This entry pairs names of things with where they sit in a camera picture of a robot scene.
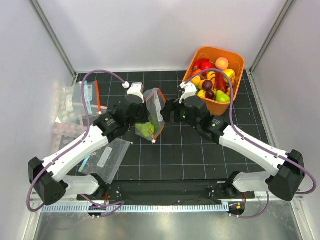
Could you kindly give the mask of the left aluminium frame post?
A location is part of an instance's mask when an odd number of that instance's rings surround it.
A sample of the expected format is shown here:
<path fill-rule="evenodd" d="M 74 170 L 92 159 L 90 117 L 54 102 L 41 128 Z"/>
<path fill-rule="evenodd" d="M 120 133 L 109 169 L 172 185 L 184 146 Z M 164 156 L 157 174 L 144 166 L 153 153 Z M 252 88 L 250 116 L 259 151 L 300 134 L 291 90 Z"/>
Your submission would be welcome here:
<path fill-rule="evenodd" d="M 73 78 L 76 77 L 76 71 L 72 66 L 63 46 L 61 45 L 52 25 L 50 24 L 44 10 L 42 9 L 38 0 L 28 0 L 31 7 L 33 8 L 36 16 L 38 17 L 39 21 L 41 22 L 44 30 L 46 31 L 47 35 L 49 36 L 51 42 L 53 43 L 54 47 L 56 48 L 60 58 L 62 59 L 64 65 L 66 66 L 67 70 L 71 74 Z"/>

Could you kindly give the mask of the orange zipper clear bag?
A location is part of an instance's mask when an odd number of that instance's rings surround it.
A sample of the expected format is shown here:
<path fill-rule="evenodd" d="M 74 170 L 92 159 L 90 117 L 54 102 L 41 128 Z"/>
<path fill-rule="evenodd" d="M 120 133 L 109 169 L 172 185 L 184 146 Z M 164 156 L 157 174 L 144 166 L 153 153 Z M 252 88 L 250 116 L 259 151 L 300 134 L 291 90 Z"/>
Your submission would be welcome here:
<path fill-rule="evenodd" d="M 147 110 L 150 113 L 149 122 L 147 122 L 146 124 L 150 123 L 154 125 L 155 132 L 154 134 L 152 134 L 150 131 L 150 137 L 147 138 L 143 137 L 142 134 L 135 127 L 135 134 L 154 144 L 165 127 L 165 122 L 161 115 L 161 110 L 166 105 L 166 99 L 159 88 L 147 90 L 143 94 L 143 96 L 145 98 Z"/>

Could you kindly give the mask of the green pear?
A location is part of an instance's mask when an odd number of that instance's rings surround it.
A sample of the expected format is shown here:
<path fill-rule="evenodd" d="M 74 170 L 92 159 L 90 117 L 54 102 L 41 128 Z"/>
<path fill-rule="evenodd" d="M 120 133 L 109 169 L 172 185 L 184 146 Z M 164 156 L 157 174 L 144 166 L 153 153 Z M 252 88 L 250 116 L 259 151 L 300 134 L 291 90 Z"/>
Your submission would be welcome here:
<path fill-rule="evenodd" d="M 228 103 L 231 101 L 231 98 L 229 95 L 227 95 L 223 91 L 217 90 L 215 94 L 215 100 L 219 103 Z"/>

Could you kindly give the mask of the aluminium front rail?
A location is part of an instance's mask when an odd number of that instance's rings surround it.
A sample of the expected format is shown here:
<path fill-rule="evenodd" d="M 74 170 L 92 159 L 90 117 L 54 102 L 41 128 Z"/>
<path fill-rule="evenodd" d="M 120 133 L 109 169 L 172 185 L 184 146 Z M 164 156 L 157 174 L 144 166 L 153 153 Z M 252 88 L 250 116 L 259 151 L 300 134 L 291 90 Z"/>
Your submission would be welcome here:
<path fill-rule="evenodd" d="M 62 197 L 58 202 L 72 202 L 77 200 L 77 195 L 67 195 Z M 30 195 L 30 203 L 43 203 L 40 196 L 33 190 Z"/>

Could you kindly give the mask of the peach fruit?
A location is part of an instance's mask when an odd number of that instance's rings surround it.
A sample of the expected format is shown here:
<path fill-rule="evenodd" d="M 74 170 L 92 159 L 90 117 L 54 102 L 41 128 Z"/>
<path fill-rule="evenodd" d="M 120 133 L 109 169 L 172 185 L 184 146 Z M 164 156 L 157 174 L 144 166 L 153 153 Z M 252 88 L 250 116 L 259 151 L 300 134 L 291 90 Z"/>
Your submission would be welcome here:
<path fill-rule="evenodd" d="M 222 71 L 226 70 L 229 67 L 229 60 L 225 57 L 219 57 L 215 61 L 215 66 L 219 70 L 222 70 Z"/>

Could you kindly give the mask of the aluminium frame post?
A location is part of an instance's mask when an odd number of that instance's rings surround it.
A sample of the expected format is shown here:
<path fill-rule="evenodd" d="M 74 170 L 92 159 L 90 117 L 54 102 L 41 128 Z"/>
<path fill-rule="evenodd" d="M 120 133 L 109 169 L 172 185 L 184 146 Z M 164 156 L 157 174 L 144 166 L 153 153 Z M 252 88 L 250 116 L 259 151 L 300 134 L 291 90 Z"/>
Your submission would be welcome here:
<path fill-rule="evenodd" d="M 52 25 L 50 24 L 44 10 L 42 9 L 38 0 L 28 0 L 31 7 L 33 8 L 36 16 L 38 17 L 39 21 L 41 22 L 44 30 L 46 31 L 47 35 L 49 36 L 51 42 L 53 43 L 54 47 L 56 48 L 60 58 L 62 59 L 64 65 L 66 66 L 67 70 L 71 74 L 73 78 L 76 77 L 76 71 L 72 66 L 63 46 L 61 45 Z"/>
<path fill-rule="evenodd" d="M 257 56 L 255 57 L 251 67 L 249 68 L 249 72 L 253 73 L 258 65 L 260 64 L 262 58 L 264 57 L 265 53 L 267 52 L 268 48 L 270 47 L 272 41 L 276 37 L 277 33 L 279 32 L 281 26 L 283 25 L 286 17 L 292 10 L 293 6 L 295 5 L 296 0 L 286 0 L 284 2 L 283 7 L 281 8 L 279 14 L 277 15 L 266 39 L 264 40 L 260 50 L 258 51 Z"/>

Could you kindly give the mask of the red chili pepper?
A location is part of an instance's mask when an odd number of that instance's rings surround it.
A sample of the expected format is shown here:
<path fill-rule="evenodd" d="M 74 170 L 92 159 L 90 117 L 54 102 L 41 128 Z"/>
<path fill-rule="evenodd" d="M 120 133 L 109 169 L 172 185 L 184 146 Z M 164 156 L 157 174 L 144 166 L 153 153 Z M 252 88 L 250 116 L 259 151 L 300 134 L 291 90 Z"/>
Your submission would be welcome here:
<path fill-rule="evenodd" d="M 224 76 L 222 73 L 220 72 L 216 72 L 216 77 L 215 77 L 215 88 L 218 91 L 222 91 L 223 93 L 227 92 L 227 85 L 226 82 L 224 80 Z"/>

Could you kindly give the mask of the right aluminium frame post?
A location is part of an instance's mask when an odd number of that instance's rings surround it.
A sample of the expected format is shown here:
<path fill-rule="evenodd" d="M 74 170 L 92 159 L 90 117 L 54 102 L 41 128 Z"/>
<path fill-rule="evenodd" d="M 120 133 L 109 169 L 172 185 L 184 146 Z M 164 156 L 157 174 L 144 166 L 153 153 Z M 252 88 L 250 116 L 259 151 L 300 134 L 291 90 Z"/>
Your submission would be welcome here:
<path fill-rule="evenodd" d="M 277 15 L 266 39 L 264 40 L 260 50 L 258 51 L 257 56 L 255 57 L 251 67 L 249 68 L 249 72 L 253 73 L 258 65 L 260 64 L 262 58 L 264 57 L 265 53 L 267 52 L 268 48 L 270 47 L 272 41 L 276 37 L 277 33 L 279 32 L 281 26 L 283 25 L 286 17 L 292 10 L 293 6 L 295 5 L 296 0 L 286 0 L 284 2 L 283 7 L 281 8 L 279 14 Z"/>

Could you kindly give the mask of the dark purple plum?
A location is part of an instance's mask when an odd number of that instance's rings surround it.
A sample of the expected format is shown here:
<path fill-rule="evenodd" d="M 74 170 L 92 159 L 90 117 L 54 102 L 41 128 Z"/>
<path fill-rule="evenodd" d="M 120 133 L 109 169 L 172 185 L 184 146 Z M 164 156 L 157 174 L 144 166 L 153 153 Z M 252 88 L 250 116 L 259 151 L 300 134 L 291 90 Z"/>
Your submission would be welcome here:
<path fill-rule="evenodd" d="M 213 83 L 210 80 L 204 80 L 201 87 L 204 91 L 208 91 L 212 89 Z"/>

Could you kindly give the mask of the small orange pumpkin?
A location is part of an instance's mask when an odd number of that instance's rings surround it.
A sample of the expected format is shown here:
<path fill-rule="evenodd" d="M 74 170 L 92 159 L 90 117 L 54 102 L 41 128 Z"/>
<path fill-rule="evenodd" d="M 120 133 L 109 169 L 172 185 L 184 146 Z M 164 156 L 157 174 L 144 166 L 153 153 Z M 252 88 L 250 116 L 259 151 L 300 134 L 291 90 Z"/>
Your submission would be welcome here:
<path fill-rule="evenodd" d="M 202 75 L 201 71 L 202 71 L 201 69 L 193 70 L 192 73 L 191 73 L 191 75 L 192 75 L 192 76 L 195 76 L 195 75 L 199 74 L 199 76 L 201 76 L 201 75 Z"/>

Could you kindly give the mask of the green apple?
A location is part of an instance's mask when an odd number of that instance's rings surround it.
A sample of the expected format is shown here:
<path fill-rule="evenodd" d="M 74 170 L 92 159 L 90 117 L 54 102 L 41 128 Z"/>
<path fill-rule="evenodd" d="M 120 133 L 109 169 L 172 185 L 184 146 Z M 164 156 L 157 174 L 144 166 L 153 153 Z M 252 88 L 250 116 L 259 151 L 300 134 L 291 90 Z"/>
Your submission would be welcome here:
<path fill-rule="evenodd" d="M 154 133 L 155 133 L 155 127 L 154 127 L 154 125 L 151 124 L 151 123 L 148 123 L 148 127 L 149 127 L 151 133 L 154 134 Z"/>
<path fill-rule="evenodd" d="M 141 135 L 145 138 L 149 138 L 151 136 L 150 134 L 150 128 L 148 123 L 139 123 L 136 124 L 136 129 L 141 133 Z"/>

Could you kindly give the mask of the black grid mat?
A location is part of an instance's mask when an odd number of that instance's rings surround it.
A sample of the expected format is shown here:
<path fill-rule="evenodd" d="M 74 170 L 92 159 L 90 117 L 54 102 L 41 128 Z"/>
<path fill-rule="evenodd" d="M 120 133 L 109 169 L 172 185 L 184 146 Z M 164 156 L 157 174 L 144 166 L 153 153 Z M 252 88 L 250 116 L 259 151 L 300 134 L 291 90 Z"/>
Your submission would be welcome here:
<path fill-rule="evenodd" d="M 147 90 L 160 88 L 167 99 L 175 99 L 180 96 L 178 85 L 184 76 L 185 71 L 96 73 L 87 81 L 98 83 L 101 104 L 110 108 L 126 94 L 121 80 L 141 82 Z M 200 137 L 185 123 L 166 124 L 156 143 L 136 135 L 134 129 L 123 139 L 130 146 L 115 175 L 117 181 L 226 179 L 235 171 L 262 170 L 234 150 Z"/>

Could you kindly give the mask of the green apple top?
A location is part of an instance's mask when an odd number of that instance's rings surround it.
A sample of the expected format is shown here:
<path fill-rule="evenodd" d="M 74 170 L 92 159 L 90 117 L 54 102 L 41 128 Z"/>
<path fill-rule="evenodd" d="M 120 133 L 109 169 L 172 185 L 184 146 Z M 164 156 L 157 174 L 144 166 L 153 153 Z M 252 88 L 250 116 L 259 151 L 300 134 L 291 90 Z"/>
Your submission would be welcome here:
<path fill-rule="evenodd" d="M 141 135 L 145 138 L 149 138 L 151 136 L 150 134 L 150 128 L 148 123 L 139 123 L 136 124 L 136 129 L 141 133 Z"/>

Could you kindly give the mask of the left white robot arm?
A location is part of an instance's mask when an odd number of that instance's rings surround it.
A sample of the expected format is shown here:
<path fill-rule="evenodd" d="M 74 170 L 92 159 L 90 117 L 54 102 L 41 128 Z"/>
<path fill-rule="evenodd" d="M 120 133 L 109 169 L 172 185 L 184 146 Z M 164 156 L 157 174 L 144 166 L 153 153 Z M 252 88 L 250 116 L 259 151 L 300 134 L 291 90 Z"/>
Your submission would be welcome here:
<path fill-rule="evenodd" d="M 143 97 L 128 95 L 114 108 L 99 116 L 86 131 L 58 152 L 28 162 L 28 179 L 31 184 L 27 199 L 36 192 L 44 206 L 57 203 L 67 195 L 90 195 L 101 200 L 106 188 L 96 176 L 71 176 L 67 174 L 91 153 L 122 137 L 135 124 L 144 124 L 150 113 Z"/>

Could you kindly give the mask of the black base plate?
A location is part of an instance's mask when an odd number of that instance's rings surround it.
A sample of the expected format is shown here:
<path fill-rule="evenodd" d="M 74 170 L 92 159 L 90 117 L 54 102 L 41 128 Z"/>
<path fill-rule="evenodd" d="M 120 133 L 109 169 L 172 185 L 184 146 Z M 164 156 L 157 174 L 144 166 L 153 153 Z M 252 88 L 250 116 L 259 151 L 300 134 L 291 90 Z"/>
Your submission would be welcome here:
<path fill-rule="evenodd" d="M 255 198 L 253 191 L 241 193 L 225 179 L 191 179 L 191 180 L 115 180 L 108 184 L 101 195 L 90 195 L 91 200 L 119 200 L 136 205 L 171 205 L 171 200 L 181 203 L 196 200 L 236 200 Z"/>

